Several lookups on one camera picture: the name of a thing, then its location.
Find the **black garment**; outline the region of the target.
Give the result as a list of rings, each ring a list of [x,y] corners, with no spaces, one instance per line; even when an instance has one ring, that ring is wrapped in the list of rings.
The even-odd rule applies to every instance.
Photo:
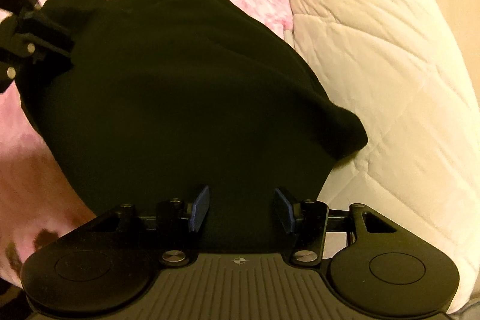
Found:
[[[275,188],[318,196],[366,146],[284,40],[229,0],[47,0],[72,67],[17,81],[28,119],[95,214],[210,190],[200,228],[215,252],[267,252]]]

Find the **cream quilted mattress cover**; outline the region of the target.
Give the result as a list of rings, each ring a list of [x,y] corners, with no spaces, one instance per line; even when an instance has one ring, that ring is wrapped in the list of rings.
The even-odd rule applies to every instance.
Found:
[[[320,199],[364,203],[445,252],[460,273],[450,311],[460,310],[479,275],[479,106],[437,2],[289,2],[289,42],[368,134]]]

